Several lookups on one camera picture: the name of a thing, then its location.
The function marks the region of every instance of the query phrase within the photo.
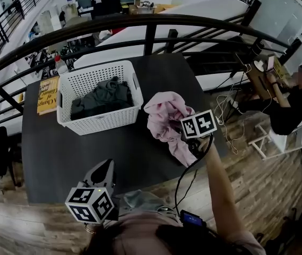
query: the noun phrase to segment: book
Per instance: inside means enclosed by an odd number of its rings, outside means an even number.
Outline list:
[[[59,76],[40,82],[38,110],[39,115],[56,111],[56,96]]]
[[[289,75],[289,73],[287,72],[285,67],[280,64],[276,56],[274,57],[273,68],[280,79],[285,79],[286,77],[288,77],[287,75]]]

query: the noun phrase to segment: wire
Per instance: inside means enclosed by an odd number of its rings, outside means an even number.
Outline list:
[[[250,71],[252,70],[252,67],[251,67],[250,64],[245,64],[244,66],[246,66],[247,71],[244,72],[243,75],[241,76],[240,84],[241,84],[241,82],[242,82],[242,80],[243,80],[244,75],[247,74],[248,72],[250,72]],[[227,104],[228,98],[229,98],[229,96],[230,96],[230,94],[231,94],[231,91],[233,90],[233,87],[234,87],[234,84],[232,84],[232,86],[231,86],[231,88],[230,88],[230,90],[229,90],[229,92],[228,92],[227,95],[219,95],[219,96],[217,96],[217,99],[216,99],[216,101],[217,101],[217,107],[214,109],[214,113],[215,113],[215,111],[217,110],[217,108],[220,108],[221,114],[220,114],[219,117],[216,116],[217,122],[218,122],[219,125],[224,126],[224,128],[225,128],[225,138],[226,138],[227,142],[231,145],[232,153],[235,154],[235,155],[237,155],[237,154],[238,154],[238,149],[234,146],[234,141],[237,141],[237,140],[241,139],[241,138],[244,136],[244,134],[245,134],[245,125],[244,125],[244,121],[245,121],[246,119],[243,120],[243,134],[242,134],[239,138],[237,138],[237,139],[232,139],[232,140],[230,141],[230,140],[227,138],[227,127],[226,127],[225,122],[224,122],[224,111],[226,110],[227,105],[225,105],[225,108],[223,107],[225,103]],[[219,103],[219,102],[218,102],[218,98],[221,97],[221,96],[226,97],[226,98],[224,99],[224,101],[222,101],[221,103]]]
[[[210,147],[212,145],[212,142],[213,142],[213,134],[211,133],[210,134],[210,141],[209,141],[209,145],[207,147],[207,149],[205,150],[204,154],[202,157],[200,157],[199,159],[197,159],[194,163],[192,163],[189,167],[187,167],[184,172],[182,173],[182,175],[180,176],[180,178],[178,179],[178,183],[177,183],[177,187],[176,187],[176,192],[174,194],[174,201],[175,201],[175,208],[177,210],[177,214],[178,214],[178,217],[180,217],[180,214],[179,214],[179,210],[178,210],[178,203],[177,203],[177,193],[178,193],[178,189],[179,189],[179,185],[180,185],[180,182],[182,181],[182,178],[184,177],[184,175],[187,173],[188,170],[190,170],[193,166],[195,166],[200,160],[202,160],[205,155],[209,152],[210,150]]]
[[[192,186],[192,184],[193,184],[193,182],[194,182],[194,180],[195,180],[195,177],[197,176],[197,172],[198,172],[198,169],[195,171],[194,176],[193,176],[193,179],[192,179],[192,181],[191,181],[191,184],[190,184],[189,187],[187,188],[184,197],[183,197],[182,199],[180,199],[180,201],[178,202],[178,205],[177,205],[177,206],[179,206],[179,204],[180,204],[180,203],[184,200],[184,198],[186,197],[186,195],[187,195],[189,189],[191,188],[191,186]]]
[[[249,66],[250,66],[250,70],[248,70],[248,71],[247,71],[246,73],[244,73],[244,74],[247,74],[249,71],[252,70],[251,65],[249,65]],[[244,137],[244,134],[245,134],[245,120],[251,118],[251,116],[249,116],[249,117],[247,117],[247,118],[245,118],[245,119],[243,120],[243,133],[242,133],[242,135],[241,135],[239,138],[235,138],[235,139],[232,139],[231,141],[229,141],[229,139],[227,138],[227,127],[226,127],[226,125],[225,125],[224,117],[223,117],[223,114],[224,114],[224,111],[225,111],[226,107],[223,109],[223,105],[224,105],[224,103],[227,103],[227,99],[228,99],[228,97],[229,97],[230,92],[232,91],[232,89],[233,89],[233,85],[232,85],[232,87],[231,87],[231,89],[229,90],[229,93],[228,93],[227,95],[219,95],[219,96],[217,97],[217,99],[216,99],[216,101],[217,101],[217,107],[214,109],[214,113],[215,113],[215,110],[219,107],[220,110],[221,110],[221,115],[220,115],[219,117],[217,117],[217,122],[218,122],[219,125],[223,125],[223,126],[225,127],[225,137],[226,137],[226,140],[227,140],[227,142],[231,145],[232,153],[235,154],[235,155],[237,155],[237,154],[238,154],[238,149],[234,146],[234,141],[240,140],[242,137]],[[272,103],[272,96],[271,96],[269,90],[267,90],[267,92],[269,93],[269,96],[270,96],[270,103],[269,103],[269,104],[261,111],[262,113],[263,113],[263,112],[271,105],[271,103]],[[218,102],[218,98],[219,98],[220,96],[226,97],[225,100],[222,101],[221,103]]]
[[[272,102],[272,96],[271,96],[271,94],[270,94],[270,92],[269,92],[269,90],[267,90],[268,91],[268,93],[269,93],[269,96],[270,96],[270,103],[266,106],[266,108],[265,109],[263,109],[262,110],[262,113],[271,105],[271,102]]]

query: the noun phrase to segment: black table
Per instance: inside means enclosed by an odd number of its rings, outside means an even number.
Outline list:
[[[195,111],[210,108],[181,54],[128,60],[134,66],[144,104],[159,91],[174,91]],[[39,83],[28,85],[22,123],[22,158],[30,203],[64,202],[86,172],[108,158],[116,164],[117,194],[164,182],[183,172],[185,167],[171,155],[167,143],[154,139],[147,129],[148,114],[143,109],[135,124],[79,136],[57,123],[56,112],[37,114]],[[220,130],[215,132],[215,143],[225,155],[227,147]]]

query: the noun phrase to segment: white laundry basket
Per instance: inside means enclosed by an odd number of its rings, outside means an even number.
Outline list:
[[[73,100],[84,97],[93,91],[98,82],[113,77],[119,77],[119,82],[127,81],[132,94],[133,107],[71,121]],[[141,89],[130,61],[87,67],[60,76],[56,109],[57,121],[78,135],[109,130],[135,123],[143,102]]]

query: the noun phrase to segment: cardboard box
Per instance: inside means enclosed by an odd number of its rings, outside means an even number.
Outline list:
[[[128,7],[128,13],[133,15],[133,14],[138,14],[138,8],[136,5],[129,5]]]
[[[154,13],[159,13],[159,12],[168,10],[170,8],[173,8],[175,6],[176,5],[156,4],[156,7],[154,7]]]

